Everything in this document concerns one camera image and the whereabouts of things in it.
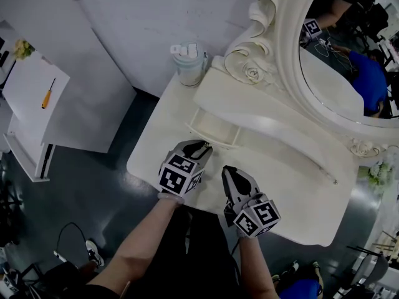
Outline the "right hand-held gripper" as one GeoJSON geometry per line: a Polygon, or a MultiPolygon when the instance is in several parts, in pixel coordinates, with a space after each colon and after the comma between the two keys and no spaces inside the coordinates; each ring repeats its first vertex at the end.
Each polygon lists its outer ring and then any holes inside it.
{"type": "Polygon", "coordinates": [[[274,201],[260,190],[248,173],[225,165],[221,177],[227,197],[224,216],[228,226],[236,227],[238,236],[253,239],[281,220],[274,201]]]}

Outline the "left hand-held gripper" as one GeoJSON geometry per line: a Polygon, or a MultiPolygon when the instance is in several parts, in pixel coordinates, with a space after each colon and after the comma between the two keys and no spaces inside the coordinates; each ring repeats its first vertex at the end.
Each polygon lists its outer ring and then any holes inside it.
{"type": "Polygon", "coordinates": [[[212,152],[213,147],[205,140],[178,143],[168,152],[158,173],[162,192],[183,197],[195,190],[212,152]]]}

